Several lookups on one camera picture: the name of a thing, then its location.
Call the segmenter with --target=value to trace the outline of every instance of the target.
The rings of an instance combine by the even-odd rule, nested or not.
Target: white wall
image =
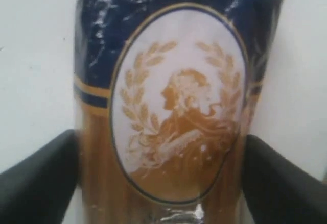
[[[0,172],[74,127],[74,7],[75,0],[0,0]],[[252,127],[320,180],[327,169],[326,17],[327,0],[285,0]],[[78,197],[65,224],[81,223]]]

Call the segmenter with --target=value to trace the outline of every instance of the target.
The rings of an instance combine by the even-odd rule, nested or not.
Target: white background
[[[74,10],[75,0],[0,0],[0,172],[74,127]],[[326,18],[327,0],[285,0],[251,131],[320,180]],[[81,223],[78,197],[65,224]]]

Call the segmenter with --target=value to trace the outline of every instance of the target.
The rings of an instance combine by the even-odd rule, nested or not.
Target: white oval panel
[[[113,144],[128,180],[154,200],[206,194],[238,136],[245,61],[222,22],[203,9],[161,14],[117,64]]]

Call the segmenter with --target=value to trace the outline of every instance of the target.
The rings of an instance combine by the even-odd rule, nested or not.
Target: laurel wreath
[[[157,134],[160,123],[156,113],[149,112],[149,106],[143,102],[144,81],[149,77],[150,68],[164,61],[164,54],[177,46],[177,42],[170,41],[160,45],[153,43],[145,52],[136,55],[133,69],[125,73],[126,88],[121,89],[120,96],[124,101],[123,112],[132,121],[131,128],[137,132],[145,129]]]
[[[219,104],[223,109],[222,117],[232,120],[237,110],[237,102],[241,97],[241,73],[234,71],[234,58],[232,55],[226,54],[216,42],[211,45],[197,42],[196,46],[206,52],[206,62],[218,69],[217,77],[224,86],[218,90],[220,96]]]

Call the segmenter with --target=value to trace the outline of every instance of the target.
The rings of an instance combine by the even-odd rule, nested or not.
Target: oval medallion
[[[112,78],[112,141],[145,196],[187,204],[215,183],[243,108],[238,36],[213,9],[181,4],[150,16],[127,41]]]

